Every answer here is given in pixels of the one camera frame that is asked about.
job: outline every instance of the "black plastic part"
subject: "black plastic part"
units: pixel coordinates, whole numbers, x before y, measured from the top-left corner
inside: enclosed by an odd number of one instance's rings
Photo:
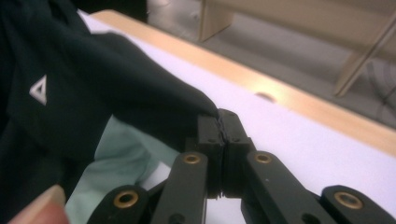
[[[245,167],[249,184],[270,223],[335,223],[273,154],[250,152]]]
[[[270,221],[262,211],[259,200],[249,186],[244,190],[241,200],[241,212],[247,224],[269,224]]]
[[[327,187],[322,191],[320,203],[338,223],[396,223],[378,204],[348,187]]]
[[[198,139],[196,151],[207,156],[207,197],[218,198],[221,194],[222,146],[224,145],[219,125],[215,118],[198,117]]]
[[[219,110],[219,122],[226,144],[223,156],[222,191],[228,198],[241,198],[247,182],[243,162],[249,151],[255,149],[234,112]]]
[[[150,223],[204,223],[206,172],[204,154],[185,152],[178,155]]]
[[[149,201],[148,206],[146,208],[146,213],[148,217],[154,216],[155,209],[157,208],[158,201],[163,194],[163,189],[165,188],[166,180],[155,186],[154,188],[148,191]]]
[[[137,201],[124,208],[119,208],[115,200],[123,192],[135,192]],[[120,201],[132,200],[130,194],[125,194]],[[143,224],[148,223],[149,217],[145,216],[145,209],[149,203],[148,193],[138,186],[122,186],[111,190],[93,211],[88,224]]]

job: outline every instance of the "black fabric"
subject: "black fabric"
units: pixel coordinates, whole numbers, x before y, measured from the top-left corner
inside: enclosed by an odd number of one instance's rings
[[[1,0],[0,9],[8,122],[0,142],[0,209],[8,216],[0,222],[54,183],[69,196],[112,115],[178,150],[196,135],[198,114],[217,115],[204,94],[124,37],[91,35],[66,0]],[[29,93],[44,78],[45,103]]]
[[[113,9],[142,22],[148,20],[146,0],[72,0],[72,2],[88,13]]]

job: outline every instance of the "floor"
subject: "floor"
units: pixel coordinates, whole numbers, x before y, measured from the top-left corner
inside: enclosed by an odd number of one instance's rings
[[[373,59],[350,91],[335,97],[333,86],[350,50],[242,14],[199,42],[200,4],[148,0],[148,24],[396,129],[395,64]]]

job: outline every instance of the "white triangle logo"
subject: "white triangle logo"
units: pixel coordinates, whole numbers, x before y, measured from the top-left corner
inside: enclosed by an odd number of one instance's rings
[[[47,75],[40,78],[29,91],[29,94],[37,99],[42,105],[47,103]]]

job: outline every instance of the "screw hole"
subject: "screw hole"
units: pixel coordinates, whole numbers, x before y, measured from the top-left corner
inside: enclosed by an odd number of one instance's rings
[[[350,193],[346,192],[336,192],[334,194],[335,200],[342,204],[345,207],[351,208],[351,209],[361,209],[363,208],[363,202],[356,197],[355,195],[352,195]]]
[[[200,162],[201,158],[199,158],[199,156],[190,154],[184,157],[184,162],[188,163],[188,164],[195,164]]]
[[[138,199],[139,196],[134,190],[125,190],[114,198],[113,203],[118,208],[127,208],[136,204]]]
[[[257,162],[261,163],[270,163],[271,162],[271,157],[265,154],[257,154],[255,157]]]

